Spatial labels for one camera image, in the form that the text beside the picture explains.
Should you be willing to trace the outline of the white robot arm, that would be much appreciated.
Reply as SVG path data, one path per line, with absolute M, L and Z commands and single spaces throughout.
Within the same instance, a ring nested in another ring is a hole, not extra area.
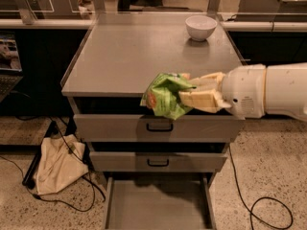
M 183 104 L 216 113 L 221 109 L 239 118 L 284 115 L 307 121 L 307 64 L 236 67 L 189 81 L 179 93 Z

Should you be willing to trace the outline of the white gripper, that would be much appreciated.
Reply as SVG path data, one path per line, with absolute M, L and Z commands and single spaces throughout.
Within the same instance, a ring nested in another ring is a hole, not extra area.
M 240 66 L 226 74 L 191 79 L 194 91 L 178 94 L 184 105 L 197 110 L 216 113 L 222 108 L 236 117 L 261 118 L 265 114 L 265 80 L 265 65 Z

